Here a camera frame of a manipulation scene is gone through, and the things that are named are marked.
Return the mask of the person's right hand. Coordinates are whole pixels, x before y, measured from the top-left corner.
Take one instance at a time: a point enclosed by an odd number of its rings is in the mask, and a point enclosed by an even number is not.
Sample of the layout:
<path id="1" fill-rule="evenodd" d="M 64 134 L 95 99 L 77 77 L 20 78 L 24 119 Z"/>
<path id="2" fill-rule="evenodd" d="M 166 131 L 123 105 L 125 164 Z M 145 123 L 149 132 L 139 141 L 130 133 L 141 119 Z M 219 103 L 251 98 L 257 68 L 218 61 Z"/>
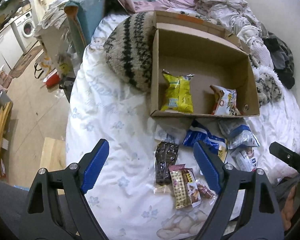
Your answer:
<path id="1" fill-rule="evenodd" d="M 287 200 L 285 202 L 285 205 L 281 211 L 281 218 L 283 221 L 283 228 L 285 231 L 290 229 L 291 227 L 291 219 L 293 215 L 295 214 L 295 209 L 293 207 L 294 205 L 294 198 L 296 195 L 296 188 L 298 187 L 298 184 L 293 186 L 292 189 L 289 192 L 289 195 L 287 197 Z"/>

